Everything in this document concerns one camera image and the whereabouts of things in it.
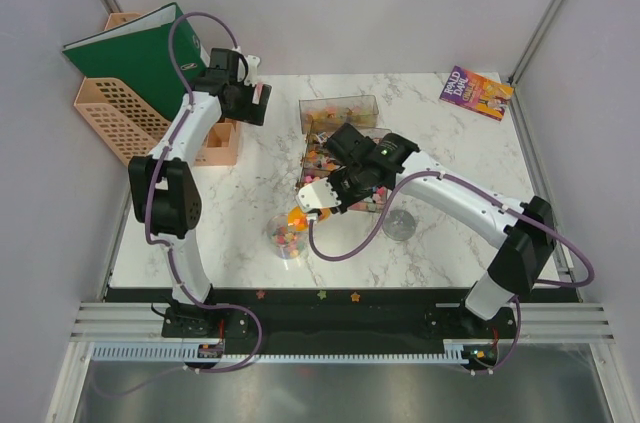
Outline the yellow plastic scoop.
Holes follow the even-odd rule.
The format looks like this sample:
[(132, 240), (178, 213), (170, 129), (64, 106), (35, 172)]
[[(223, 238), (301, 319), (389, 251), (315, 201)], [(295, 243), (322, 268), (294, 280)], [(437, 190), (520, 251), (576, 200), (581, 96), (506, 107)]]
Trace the yellow plastic scoop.
[(331, 216), (329, 209), (314, 209), (305, 213), (300, 207), (295, 207), (287, 215), (287, 227), (296, 232), (305, 232), (311, 221), (323, 221)]

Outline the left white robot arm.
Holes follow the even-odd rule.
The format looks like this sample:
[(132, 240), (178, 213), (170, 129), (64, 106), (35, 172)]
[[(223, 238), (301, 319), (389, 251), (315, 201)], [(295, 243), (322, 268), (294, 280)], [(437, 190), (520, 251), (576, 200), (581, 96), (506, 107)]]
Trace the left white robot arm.
[(211, 282), (196, 238), (202, 199), (192, 167), (219, 121), (264, 124), (271, 87), (259, 81), (260, 63), (237, 48), (215, 48), (198, 76), (188, 80), (179, 73), (186, 92), (176, 117), (147, 155), (128, 163), (135, 218), (144, 226), (146, 242), (166, 255), (172, 298), (193, 304), (184, 322), (198, 336), (215, 332), (220, 314), (205, 303)]

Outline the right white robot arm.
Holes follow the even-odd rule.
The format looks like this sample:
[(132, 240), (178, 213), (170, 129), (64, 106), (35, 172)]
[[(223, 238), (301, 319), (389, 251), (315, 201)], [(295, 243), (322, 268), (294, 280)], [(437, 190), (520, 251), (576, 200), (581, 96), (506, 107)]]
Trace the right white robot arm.
[(337, 195), (334, 212), (343, 213), (374, 189), (386, 188), (437, 208), (496, 248), (458, 311), (465, 334), (483, 335), (503, 306), (531, 292), (556, 246), (553, 211), (546, 200), (534, 196), (523, 202), (482, 189), (395, 133), (375, 141), (344, 124), (324, 146), (339, 164), (328, 176)]

